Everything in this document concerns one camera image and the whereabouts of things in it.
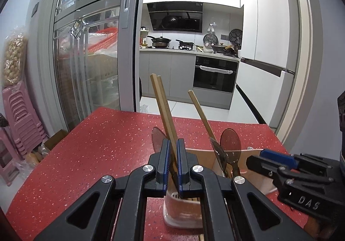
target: bag of nuts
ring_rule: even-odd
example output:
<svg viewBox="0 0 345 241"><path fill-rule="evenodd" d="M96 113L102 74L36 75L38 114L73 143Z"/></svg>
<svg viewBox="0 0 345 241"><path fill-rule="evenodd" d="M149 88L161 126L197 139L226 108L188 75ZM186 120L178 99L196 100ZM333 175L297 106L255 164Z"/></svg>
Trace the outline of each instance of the bag of nuts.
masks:
<svg viewBox="0 0 345 241"><path fill-rule="evenodd" d="M13 86L23 79L27 38L23 28L6 38L3 57L3 86Z"/></svg>

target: cardboard box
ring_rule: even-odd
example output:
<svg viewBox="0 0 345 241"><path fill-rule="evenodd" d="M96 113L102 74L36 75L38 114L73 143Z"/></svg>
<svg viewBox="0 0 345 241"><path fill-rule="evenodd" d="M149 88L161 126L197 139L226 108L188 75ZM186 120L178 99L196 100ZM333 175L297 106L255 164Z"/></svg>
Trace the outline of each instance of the cardboard box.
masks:
<svg viewBox="0 0 345 241"><path fill-rule="evenodd" d="M67 135L68 135L68 132L61 129L60 131L55 133L52 137L50 137L47 141L45 141L44 145L49 150L52 150Z"/></svg>

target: pink plastic stool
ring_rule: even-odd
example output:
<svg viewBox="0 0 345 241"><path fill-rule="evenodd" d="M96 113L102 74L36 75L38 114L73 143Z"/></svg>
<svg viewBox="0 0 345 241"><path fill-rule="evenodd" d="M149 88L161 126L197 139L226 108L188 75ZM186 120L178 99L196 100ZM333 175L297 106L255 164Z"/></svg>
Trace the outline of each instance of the pink plastic stool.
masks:
<svg viewBox="0 0 345 241"><path fill-rule="evenodd" d="M22 159L14 149L4 129L0 128L0 175L8 186L12 184L19 173L14 165L14 160L20 161Z"/></svg>
<svg viewBox="0 0 345 241"><path fill-rule="evenodd" d="M46 138L23 81L2 91L3 105L11 134L21 155L31 153Z"/></svg>

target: metal screw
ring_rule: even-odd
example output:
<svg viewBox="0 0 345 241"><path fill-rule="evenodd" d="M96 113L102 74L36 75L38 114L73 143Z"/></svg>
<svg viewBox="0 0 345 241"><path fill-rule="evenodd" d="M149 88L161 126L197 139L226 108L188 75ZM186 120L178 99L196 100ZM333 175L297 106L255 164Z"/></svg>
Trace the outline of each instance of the metal screw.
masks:
<svg viewBox="0 0 345 241"><path fill-rule="evenodd" d="M145 165L145 166L143 166L143 170L145 172L151 172L153 170L153 166L152 165Z"/></svg>
<svg viewBox="0 0 345 241"><path fill-rule="evenodd" d="M199 173L199 172L201 172L201 171L203 171L203 170L204 170L204 168L203 168L201 165L194 165L194 166L193 166L193 171L194 171L194 172Z"/></svg>
<svg viewBox="0 0 345 241"><path fill-rule="evenodd" d="M104 175L102 177L102 182L105 184L110 183L112 180L113 180L113 177L110 175Z"/></svg>
<svg viewBox="0 0 345 241"><path fill-rule="evenodd" d="M242 176L236 176L236 177L234 178L234 182L235 182L236 184L243 184L245 181L246 181L246 179L243 178Z"/></svg>

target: door handle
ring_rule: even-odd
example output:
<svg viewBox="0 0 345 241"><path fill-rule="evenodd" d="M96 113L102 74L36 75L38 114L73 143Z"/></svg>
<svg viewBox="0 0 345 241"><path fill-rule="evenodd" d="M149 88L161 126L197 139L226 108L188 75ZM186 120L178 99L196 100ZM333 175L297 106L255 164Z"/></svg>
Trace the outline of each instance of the door handle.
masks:
<svg viewBox="0 0 345 241"><path fill-rule="evenodd" d="M220 74L232 74L232 70L223 70L223 69L218 69L218 68L211 68L211 67L206 67L206 66L200 66L201 70L207 71L207 72L213 72L213 73L220 73Z"/></svg>
<svg viewBox="0 0 345 241"><path fill-rule="evenodd" d="M130 0L122 0L123 14L120 14L120 28L128 28Z"/></svg>

